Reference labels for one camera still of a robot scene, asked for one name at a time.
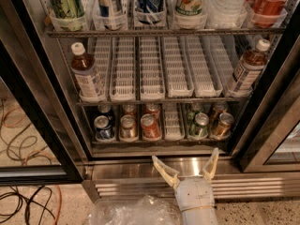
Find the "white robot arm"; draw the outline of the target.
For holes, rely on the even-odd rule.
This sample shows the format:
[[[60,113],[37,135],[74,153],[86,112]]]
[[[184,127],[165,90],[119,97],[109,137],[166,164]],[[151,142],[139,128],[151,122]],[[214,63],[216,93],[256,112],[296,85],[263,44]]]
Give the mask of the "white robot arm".
[[[218,225],[212,180],[218,164],[219,151],[215,148],[198,175],[180,180],[179,171],[152,156],[154,167],[174,190],[183,225]]]

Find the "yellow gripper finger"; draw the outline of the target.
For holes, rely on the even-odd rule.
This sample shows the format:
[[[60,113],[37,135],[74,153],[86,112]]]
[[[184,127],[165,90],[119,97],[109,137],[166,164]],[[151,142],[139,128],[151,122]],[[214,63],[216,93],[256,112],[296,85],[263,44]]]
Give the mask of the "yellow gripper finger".
[[[218,164],[219,151],[215,148],[211,157],[207,160],[206,164],[202,167],[202,176],[208,182],[211,183],[215,176]]]
[[[167,184],[171,188],[177,189],[180,184],[180,180],[178,178],[179,171],[167,166],[156,156],[152,156],[152,160],[154,167],[157,169],[157,171],[160,173],[163,179],[167,182]]]

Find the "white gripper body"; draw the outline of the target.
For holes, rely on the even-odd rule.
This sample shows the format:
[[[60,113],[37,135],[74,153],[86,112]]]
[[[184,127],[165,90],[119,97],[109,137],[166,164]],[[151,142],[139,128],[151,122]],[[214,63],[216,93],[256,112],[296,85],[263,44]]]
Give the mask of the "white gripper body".
[[[181,212],[212,209],[215,206],[211,184],[202,176],[188,177],[174,190]]]

